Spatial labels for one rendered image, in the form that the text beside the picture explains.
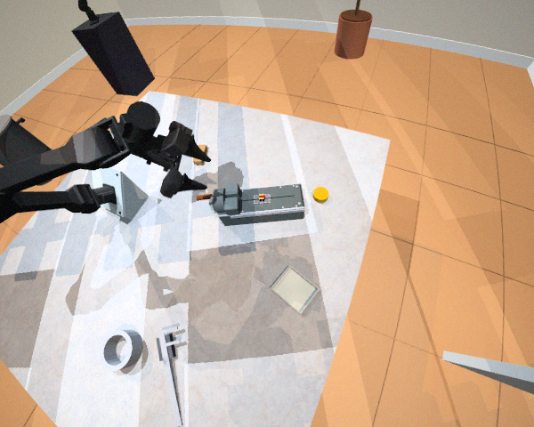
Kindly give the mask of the small tan block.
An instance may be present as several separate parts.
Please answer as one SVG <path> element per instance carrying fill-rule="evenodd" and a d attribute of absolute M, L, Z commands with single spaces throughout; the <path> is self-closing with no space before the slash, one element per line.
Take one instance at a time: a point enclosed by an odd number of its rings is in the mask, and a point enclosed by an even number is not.
<path fill-rule="evenodd" d="M 207 145 L 198 145 L 205 153 L 207 153 Z M 202 161 L 197 158 L 193 158 L 193 163 L 195 165 L 203 165 L 205 161 Z"/>

